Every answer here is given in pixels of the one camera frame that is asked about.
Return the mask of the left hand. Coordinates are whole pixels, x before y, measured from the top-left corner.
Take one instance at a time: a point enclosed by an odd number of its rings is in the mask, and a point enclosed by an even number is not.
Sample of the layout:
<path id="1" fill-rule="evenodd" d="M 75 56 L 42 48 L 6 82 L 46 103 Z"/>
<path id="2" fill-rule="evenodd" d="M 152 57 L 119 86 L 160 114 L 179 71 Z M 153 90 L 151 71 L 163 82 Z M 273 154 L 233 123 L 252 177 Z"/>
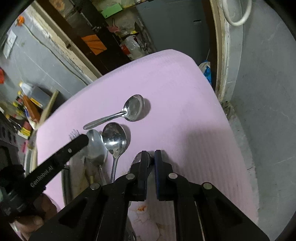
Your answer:
<path id="1" fill-rule="evenodd" d="M 29 240 L 30 236 L 58 213 L 57 207 L 46 194 L 41 194 L 34 202 L 33 214 L 19 217 L 14 225 L 22 240 Z"/>

